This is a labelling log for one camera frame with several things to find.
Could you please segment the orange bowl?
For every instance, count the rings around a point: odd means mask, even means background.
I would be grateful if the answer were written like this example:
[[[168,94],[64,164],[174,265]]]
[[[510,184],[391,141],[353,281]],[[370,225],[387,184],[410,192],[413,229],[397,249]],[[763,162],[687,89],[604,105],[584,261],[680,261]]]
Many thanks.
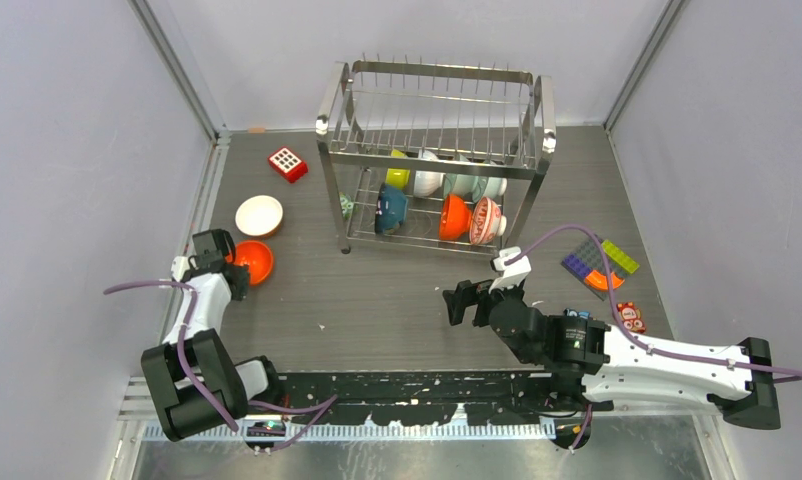
[[[245,266],[248,270],[248,283],[258,286],[272,273],[275,257],[270,247],[258,240],[245,240],[235,246],[235,251],[227,259],[237,266]]]
[[[438,237],[441,241],[455,241],[470,228],[472,212],[467,203],[455,194],[449,194],[443,203]]]

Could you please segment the red white patterned bowl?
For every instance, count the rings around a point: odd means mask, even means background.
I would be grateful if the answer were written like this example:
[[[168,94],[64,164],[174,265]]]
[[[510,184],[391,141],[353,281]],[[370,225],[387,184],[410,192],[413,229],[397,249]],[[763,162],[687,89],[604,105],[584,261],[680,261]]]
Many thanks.
[[[506,230],[507,219],[501,207],[491,198],[483,197],[475,206],[469,229],[470,243],[487,244],[501,237]]]

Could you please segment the dark blue bowl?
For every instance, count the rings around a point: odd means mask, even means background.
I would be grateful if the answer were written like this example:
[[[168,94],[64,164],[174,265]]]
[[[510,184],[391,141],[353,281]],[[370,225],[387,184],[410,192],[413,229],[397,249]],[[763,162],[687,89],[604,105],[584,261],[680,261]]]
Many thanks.
[[[383,183],[375,205],[375,233],[378,235],[395,233],[406,221],[407,208],[407,196],[400,189]]]

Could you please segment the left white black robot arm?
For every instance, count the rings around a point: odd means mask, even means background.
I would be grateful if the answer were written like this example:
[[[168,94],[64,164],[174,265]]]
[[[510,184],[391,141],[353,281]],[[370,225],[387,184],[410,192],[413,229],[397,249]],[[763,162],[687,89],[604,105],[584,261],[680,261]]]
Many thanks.
[[[223,229],[197,233],[194,252],[177,257],[172,277],[156,286],[181,292],[178,317],[158,346],[142,353],[141,367],[166,437],[180,441],[221,425],[233,426],[252,406],[275,412],[284,388],[265,356],[235,363],[218,334],[226,307],[246,298],[247,267]]]

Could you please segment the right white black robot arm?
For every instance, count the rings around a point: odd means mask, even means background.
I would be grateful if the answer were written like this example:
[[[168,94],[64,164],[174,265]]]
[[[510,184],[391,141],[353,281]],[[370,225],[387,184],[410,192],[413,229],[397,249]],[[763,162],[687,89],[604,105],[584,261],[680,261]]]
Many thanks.
[[[592,317],[546,315],[524,301],[521,287],[494,290],[461,281],[443,292],[450,325],[474,308],[521,364],[550,373],[548,397],[561,410],[578,405],[646,401],[717,410],[729,424],[777,430],[780,410],[767,341],[705,346],[639,335]]]

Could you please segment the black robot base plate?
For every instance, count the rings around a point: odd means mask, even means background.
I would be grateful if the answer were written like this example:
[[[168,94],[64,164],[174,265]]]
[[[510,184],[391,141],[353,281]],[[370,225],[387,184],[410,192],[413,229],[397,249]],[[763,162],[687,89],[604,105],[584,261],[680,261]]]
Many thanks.
[[[302,409],[332,396],[320,425],[445,425],[460,413],[473,426],[525,425],[585,411],[549,374],[527,370],[289,372],[254,399]]]

